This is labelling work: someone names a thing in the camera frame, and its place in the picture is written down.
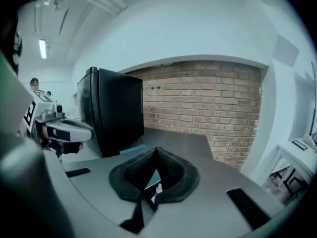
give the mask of ceiling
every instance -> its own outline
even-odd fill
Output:
[[[72,68],[85,43],[137,0],[40,0],[22,7],[18,29],[23,52],[20,69]],[[46,40],[42,59],[39,39]]]

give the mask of brick wall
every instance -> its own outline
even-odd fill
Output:
[[[216,160],[241,168],[259,120],[260,69],[190,61],[128,74],[143,79],[145,127],[206,135]]]

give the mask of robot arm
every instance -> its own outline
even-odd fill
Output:
[[[67,119],[62,105],[52,101],[43,92],[31,92],[34,100],[24,115],[28,136],[57,156],[77,153],[82,142],[93,138],[93,129],[85,123]],[[48,138],[42,141],[40,131],[47,128]]]

